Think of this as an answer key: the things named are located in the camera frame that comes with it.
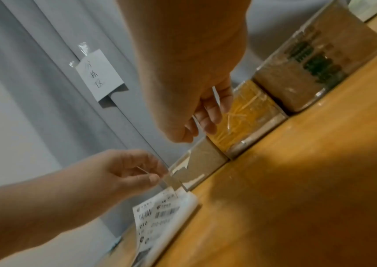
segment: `barcode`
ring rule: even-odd
[[[179,209],[179,207],[176,207],[176,208],[172,208],[172,209],[169,209],[169,210],[164,210],[162,212],[157,212],[154,217],[160,218],[160,217],[163,217],[163,216],[168,216],[168,215],[175,213],[178,209]]]
[[[149,209],[149,210],[147,210],[147,211],[139,214],[139,219],[143,220],[144,218],[146,218],[146,217],[148,217],[150,215],[152,215],[152,211]]]

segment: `wooden table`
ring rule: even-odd
[[[377,57],[193,192],[158,267],[377,266]],[[130,266],[134,234],[102,266]]]

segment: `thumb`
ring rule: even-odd
[[[130,197],[141,194],[159,184],[161,178],[157,174],[141,174],[120,179],[120,194]]]

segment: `person's right hand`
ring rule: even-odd
[[[230,72],[247,39],[249,0],[118,0],[138,60],[145,100],[173,142],[192,142],[200,127],[216,132],[233,101]],[[220,98],[220,107],[212,87]]]

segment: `gray curtain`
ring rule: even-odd
[[[102,107],[90,95],[69,66],[82,57],[75,47],[35,1],[0,0],[0,81],[62,166],[110,148],[155,154],[110,99]],[[133,221],[131,207],[160,190],[119,204],[103,216],[104,223],[119,236]]]

